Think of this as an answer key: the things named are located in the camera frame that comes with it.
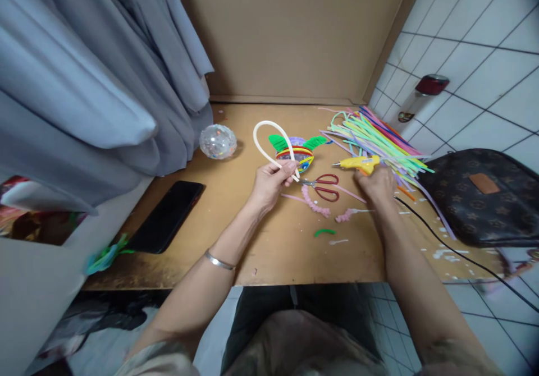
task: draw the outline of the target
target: bracelet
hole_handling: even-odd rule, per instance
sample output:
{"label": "bracelet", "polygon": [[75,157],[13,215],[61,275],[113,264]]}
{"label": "bracelet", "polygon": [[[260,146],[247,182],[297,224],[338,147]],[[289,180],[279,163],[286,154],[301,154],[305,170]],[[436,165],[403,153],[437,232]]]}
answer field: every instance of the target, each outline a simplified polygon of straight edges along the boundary
{"label": "bracelet", "polygon": [[225,268],[227,270],[234,270],[236,267],[233,267],[231,265],[225,264],[223,261],[219,261],[217,258],[215,258],[213,255],[209,253],[209,249],[206,250],[204,253],[204,256],[213,264],[221,268]]}

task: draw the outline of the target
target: hand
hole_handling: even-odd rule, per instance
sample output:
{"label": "hand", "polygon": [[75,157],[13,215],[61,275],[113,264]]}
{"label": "hand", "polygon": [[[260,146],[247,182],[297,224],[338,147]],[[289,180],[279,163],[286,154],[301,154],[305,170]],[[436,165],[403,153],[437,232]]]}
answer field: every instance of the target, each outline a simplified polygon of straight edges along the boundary
{"label": "hand", "polygon": [[370,176],[356,171],[354,179],[375,204],[384,201],[392,203],[396,182],[391,168],[377,165]]}
{"label": "hand", "polygon": [[270,163],[259,167],[257,170],[249,202],[256,208],[261,209],[263,214],[273,209],[281,193],[282,186],[288,187],[293,182],[292,174],[294,174],[299,162],[288,160],[282,161],[281,164],[282,168]]}

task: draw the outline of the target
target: smartphone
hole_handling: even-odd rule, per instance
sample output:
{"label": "smartphone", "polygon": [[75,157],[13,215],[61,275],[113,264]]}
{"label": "smartphone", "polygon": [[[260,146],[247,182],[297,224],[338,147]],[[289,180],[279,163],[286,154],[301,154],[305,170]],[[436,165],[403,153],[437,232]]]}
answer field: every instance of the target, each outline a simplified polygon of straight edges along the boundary
{"label": "smartphone", "polygon": [[127,248],[151,254],[164,252],[197,203],[203,190],[204,185],[197,182],[174,183],[133,235]]}

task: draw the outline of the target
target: handbag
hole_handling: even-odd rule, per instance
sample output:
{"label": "handbag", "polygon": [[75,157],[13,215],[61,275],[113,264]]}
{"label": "handbag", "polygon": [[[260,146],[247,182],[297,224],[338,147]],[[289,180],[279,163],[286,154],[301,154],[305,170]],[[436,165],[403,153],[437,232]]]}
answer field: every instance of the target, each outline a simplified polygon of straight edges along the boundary
{"label": "handbag", "polygon": [[449,225],[474,247],[539,246],[539,176],[495,150],[468,149],[429,162],[420,173]]}

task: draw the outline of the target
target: bag leather tag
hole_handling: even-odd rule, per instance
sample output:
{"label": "bag leather tag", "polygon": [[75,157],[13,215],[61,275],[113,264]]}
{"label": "bag leather tag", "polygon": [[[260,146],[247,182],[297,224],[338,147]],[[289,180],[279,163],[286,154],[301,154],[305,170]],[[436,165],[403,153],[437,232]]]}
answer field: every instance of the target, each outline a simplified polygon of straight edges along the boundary
{"label": "bag leather tag", "polygon": [[486,174],[472,174],[468,178],[473,182],[477,189],[484,194],[495,194],[500,192],[500,188],[498,188],[496,183]]}

